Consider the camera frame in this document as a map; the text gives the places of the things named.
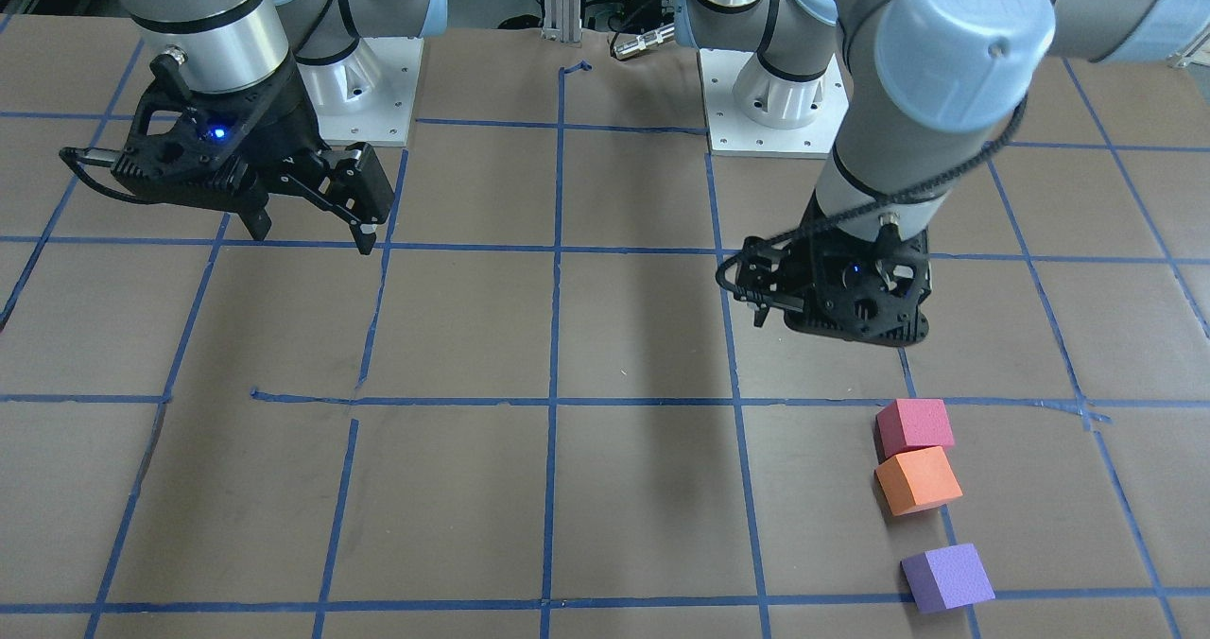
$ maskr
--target orange cube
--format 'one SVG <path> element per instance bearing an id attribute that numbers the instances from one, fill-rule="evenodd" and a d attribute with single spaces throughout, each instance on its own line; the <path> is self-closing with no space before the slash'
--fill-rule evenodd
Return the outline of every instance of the orange cube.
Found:
<path id="1" fill-rule="evenodd" d="M 900 453 L 882 462 L 874 473 L 887 496 L 891 513 L 897 517 L 940 507 L 962 496 L 950 459 L 941 448 Z"/>

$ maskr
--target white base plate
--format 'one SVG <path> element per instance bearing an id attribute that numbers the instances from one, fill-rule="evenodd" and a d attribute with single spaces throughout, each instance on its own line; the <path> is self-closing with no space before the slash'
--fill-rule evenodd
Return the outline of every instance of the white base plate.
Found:
<path id="1" fill-rule="evenodd" d="M 848 113 L 848 96 L 836 58 L 824 73 L 825 102 L 813 122 L 800 129 L 774 129 L 748 119 L 731 88 L 753 53 L 739 50 L 701 50 L 705 119 L 710 127 L 710 151 L 741 157 L 803 157 L 824 160 Z"/>
<path id="2" fill-rule="evenodd" d="M 384 85 L 359 113 L 319 115 L 319 136 L 333 145 L 365 140 L 375 148 L 407 148 L 425 40 L 367 39 L 365 44 L 382 65 Z"/>

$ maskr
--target floor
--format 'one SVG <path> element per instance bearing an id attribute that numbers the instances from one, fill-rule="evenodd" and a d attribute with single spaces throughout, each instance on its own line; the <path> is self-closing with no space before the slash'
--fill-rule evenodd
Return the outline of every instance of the floor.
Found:
<path id="1" fill-rule="evenodd" d="M 371 257 L 306 205 L 259 244 L 69 179 L 148 57 L 0 19 L 0 637 L 1210 638 L 1185 71 L 1047 61 L 895 351 L 714 286 L 820 165 L 708 155 L 687 50 L 430 41 Z M 946 398 L 966 496 L 893 519 L 871 424 L 905 395 Z M 998 599 L 922 616 L 899 560 L 955 542 Z"/>

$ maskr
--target cube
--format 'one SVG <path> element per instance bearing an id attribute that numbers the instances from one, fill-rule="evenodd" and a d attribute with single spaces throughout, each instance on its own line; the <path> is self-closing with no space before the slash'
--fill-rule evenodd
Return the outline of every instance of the cube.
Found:
<path id="1" fill-rule="evenodd" d="M 945 401 L 899 398 L 878 413 L 883 456 L 923 448 L 952 448 L 953 431 Z"/>
<path id="2" fill-rule="evenodd" d="M 969 606 L 996 597 L 974 545 L 916 554 L 904 559 L 903 566 L 922 614 Z"/>
<path id="3" fill-rule="evenodd" d="M 940 448 L 900 453 L 882 462 L 874 473 L 892 516 L 923 512 L 962 496 L 950 459 Z"/>

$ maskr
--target purple cube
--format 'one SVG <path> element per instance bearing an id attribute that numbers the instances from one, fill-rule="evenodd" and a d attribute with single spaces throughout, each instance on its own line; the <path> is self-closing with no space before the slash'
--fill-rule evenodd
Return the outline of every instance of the purple cube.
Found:
<path id="1" fill-rule="evenodd" d="M 974 545 L 933 549 L 903 560 L 916 606 L 934 614 L 995 599 Z"/>

